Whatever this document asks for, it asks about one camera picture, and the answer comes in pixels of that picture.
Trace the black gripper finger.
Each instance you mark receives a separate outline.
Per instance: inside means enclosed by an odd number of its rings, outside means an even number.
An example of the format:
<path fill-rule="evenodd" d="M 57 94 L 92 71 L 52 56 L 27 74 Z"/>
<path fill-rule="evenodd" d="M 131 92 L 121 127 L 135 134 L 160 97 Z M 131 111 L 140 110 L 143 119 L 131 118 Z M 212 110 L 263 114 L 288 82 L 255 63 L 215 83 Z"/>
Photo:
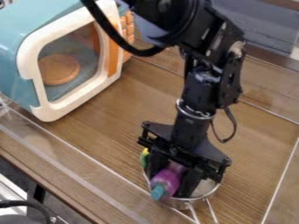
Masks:
<path fill-rule="evenodd" d="M 205 172 L 203 170 L 183 167 L 181 168 L 181 182 L 179 190 L 176 191 L 177 198 L 189 198 L 192 192 L 197 187 L 203 179 L 207 178 Z"/>
<path fill-rule="evenodd" d="M 156 147 L 149 150 L 148 176 L 152 178 L 159 171 L 168 165 L 169 154 Z"/>

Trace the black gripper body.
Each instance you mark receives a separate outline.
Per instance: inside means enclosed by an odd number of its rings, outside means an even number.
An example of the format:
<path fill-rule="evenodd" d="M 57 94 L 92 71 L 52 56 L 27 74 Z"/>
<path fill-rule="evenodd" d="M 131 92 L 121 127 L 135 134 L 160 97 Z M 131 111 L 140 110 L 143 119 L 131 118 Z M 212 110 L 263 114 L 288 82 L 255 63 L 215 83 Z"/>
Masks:
<path fill-rule="evenodd" d="M 157 122 L 141 123 L 143 133 L 137 143 L 148 148 L 159 148 L 169 154 L 169 159 L 187 168 L 203 170 L 207 179 L 221 181 L 231 158 L 216 148 L 207 136 L 188 149 L 171 140 L 173 126 Z"/>

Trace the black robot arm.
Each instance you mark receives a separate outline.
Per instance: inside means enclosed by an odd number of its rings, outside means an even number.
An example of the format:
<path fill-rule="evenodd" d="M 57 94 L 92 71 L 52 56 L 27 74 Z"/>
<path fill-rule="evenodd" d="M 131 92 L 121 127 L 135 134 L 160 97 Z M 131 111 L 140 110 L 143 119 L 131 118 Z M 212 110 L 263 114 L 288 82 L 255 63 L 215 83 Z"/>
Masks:
<path fill-rule="evenodd" d="M 229 157 L 213 146 L 217 110 L 243 92 L 244 32 L 209 0 L 129 0 L 145 40 L 184 54 L 184 86 L 172 124 L 144 122 L 139 143 L 148 149 L 145 169 L 155 200 L 188 198 L 201 183 L 223 180 Z"/>

